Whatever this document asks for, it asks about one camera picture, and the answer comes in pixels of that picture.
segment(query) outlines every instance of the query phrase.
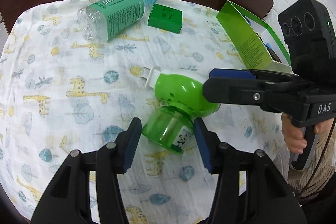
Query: finger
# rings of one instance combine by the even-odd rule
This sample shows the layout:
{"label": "finger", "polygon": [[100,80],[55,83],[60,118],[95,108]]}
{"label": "finger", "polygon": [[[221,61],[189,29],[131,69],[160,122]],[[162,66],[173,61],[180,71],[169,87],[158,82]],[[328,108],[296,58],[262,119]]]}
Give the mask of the finger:
{"label": "finger", "polygon": [[315,133],[316,134],[321,134],[324,133],[325,131],[330,132],[331,126],[334,122],[334,118],[329,119],[327,121],[324,122],[319,122],[316,126],[315,126]]}
{"label": "finger", "polygon": [[291,147],[288,146],[289,151],[293,152],[294,154],[302,154],[303,153],[303,149],[299,149],[299,148],[295,148],[295,147]]}
{"label": "finger", "polygon": [[291,137],[295,140],[302,140],[303,139],[303,133],[302,133],[301,129],[292,125],[289,116],[287,116],[287,117],[282,116],[281,120],[282,120],[282,133],[283,133],[283,135]]}
{"label": "finger", "polygon": [[291,146],[298,149],[305,149],[307,147],[307,141],[305,139],[302,140],[294,140],[287,136],[284,136],[285,143],[287,146]]}
{"label": "finger", "polygon": [[286,140],[285,140],[285,143],[291,152],[297,153],[297,154],[303,153],[303,148],[299,147],[297,144],[293,145],[291,142],[286,141]]}

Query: green cardboard box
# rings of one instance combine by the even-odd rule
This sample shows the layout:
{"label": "green cardboard box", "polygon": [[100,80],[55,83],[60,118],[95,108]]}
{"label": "green cardboard box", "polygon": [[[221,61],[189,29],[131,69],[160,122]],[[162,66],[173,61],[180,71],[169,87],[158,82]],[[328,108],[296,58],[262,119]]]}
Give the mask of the green cardboard box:
{"label": "green cardboard box", "polygon": [[148,26],[169,32],[180,33],[182,11],[155,3],[148,18]]}
{"label": "green cardboard box", "polygon": [[292,72],[285,46],[272,28],[259,17],[228,0],[217,19],[247,69]]}

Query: black cable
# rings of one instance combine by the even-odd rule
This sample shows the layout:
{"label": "black cable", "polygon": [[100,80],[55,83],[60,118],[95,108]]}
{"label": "black cable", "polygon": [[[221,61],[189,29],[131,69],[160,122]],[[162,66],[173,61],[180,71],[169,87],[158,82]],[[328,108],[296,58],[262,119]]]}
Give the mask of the black cable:
{"label": "black cable", "polygon": [[316,193],[310,194],[310,195],[308,195],[308,196],[305,196],[305,197],[303,197],[303,198],[297,198],[297,199],[309,198],[309,197],[311,197],[311,196],[313,196],[313,195],[320,194],[321,192],[322,192],[322,190],[321,190],[321,191],[318,191],[318,192],[316,192]]}
{"label": "black cable", "polygon": [[299,193],[298,198],[299,198],[300,195],[303,193],[303,191],[304,191],[305,189],[307,189],[308,185],[310,184],[311,180],[313,179],[314,175],[315,175],[316,172],[317,172],[317,169],[319,168],[319,166],[320,166],[320,164],[321,164],[321,162],[322,162],[324,153],[325,153],[326,150],[327,150],[327,147],[328,147],[328,144],[329,144],[331,135],[332,135],[332,133],[333,133],[333,131],[334,131],[335,123],[336,123],[336,118],[334,118],[333,124],[332,124],[332,126],[331,126],[331,129],[330,129],[330,132],[329,132],[329,135],[328,135],[328,138],[327,138],[327,141],[325,142],[325,146],[324,146],[324,148],[323,148],[323,150],[322,150],[321,157],[320,157],[320,159],[319,159],[319,161],[318,161],[318,163],[317,163],[317,165],[316,165],[316,167],[315,167],[315,169],[314,169],[314,172],[313,172],[312,175],[310,176],[310,178],[309,178],[307,184],[304,186],[304,188],[303,188],[303,189],[301,190],[301,192]]}

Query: trigger handle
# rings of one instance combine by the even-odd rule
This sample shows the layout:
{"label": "trigger handle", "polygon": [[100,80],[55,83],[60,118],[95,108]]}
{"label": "trigger handle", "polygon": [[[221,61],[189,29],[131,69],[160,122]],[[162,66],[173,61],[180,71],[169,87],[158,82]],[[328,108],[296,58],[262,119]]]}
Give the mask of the trigger handle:
{"label": "trigger handle", "polygon": [[302,154],[291,153],[292,166],[295,170],[308,168],[313,159],[315,148],[319,140],[319,135],[315,134],[315,125],[301,128],[303,137],[307,141],[307,146]]}

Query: green plastic heater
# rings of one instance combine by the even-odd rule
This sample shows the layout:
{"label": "green plastic heater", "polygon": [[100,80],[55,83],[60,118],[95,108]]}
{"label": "green plastic heater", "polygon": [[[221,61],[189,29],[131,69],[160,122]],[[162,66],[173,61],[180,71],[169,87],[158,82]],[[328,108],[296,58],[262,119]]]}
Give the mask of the green plastic heater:
{"label": "green plastic heater", "polygon": [[189,70],[160,70],[153,67],[146,87],[154,89],[155,96],[168,106],[153,112],[142,129],[142,134],[165,149],[183,154],[184,145],[193,135],[193,119],[218,110],[218,104],[209,103],[202,95],[204,76]]}

